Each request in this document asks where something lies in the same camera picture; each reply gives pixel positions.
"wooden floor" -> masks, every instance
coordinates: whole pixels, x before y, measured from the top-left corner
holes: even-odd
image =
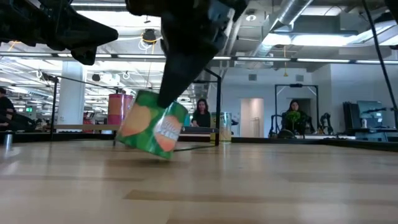
[[[391,152],[229,144],[167,162],[76,141],[1,155],[1,224],[398,223]]]

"red cylinder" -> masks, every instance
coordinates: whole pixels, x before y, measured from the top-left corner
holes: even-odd
[[[122,124],[130,109],[131,95],[110,94],[108,102],[108,124]]]

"exposed duct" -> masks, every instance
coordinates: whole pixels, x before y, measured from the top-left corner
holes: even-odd
[[[289,30],[293,29],[293,24],[296,19],[303,13],[313,0],[284,0],[280,5],[280,10],[275,14],[268,15],[262,27],[262,34],[264,40],[270,32],[288,26]],[[252,52],[252,57],[266,57],[273,45],[263,44],[262,41],[257,48]],[[248,64],[248,68],[256,66],[257,62]]]

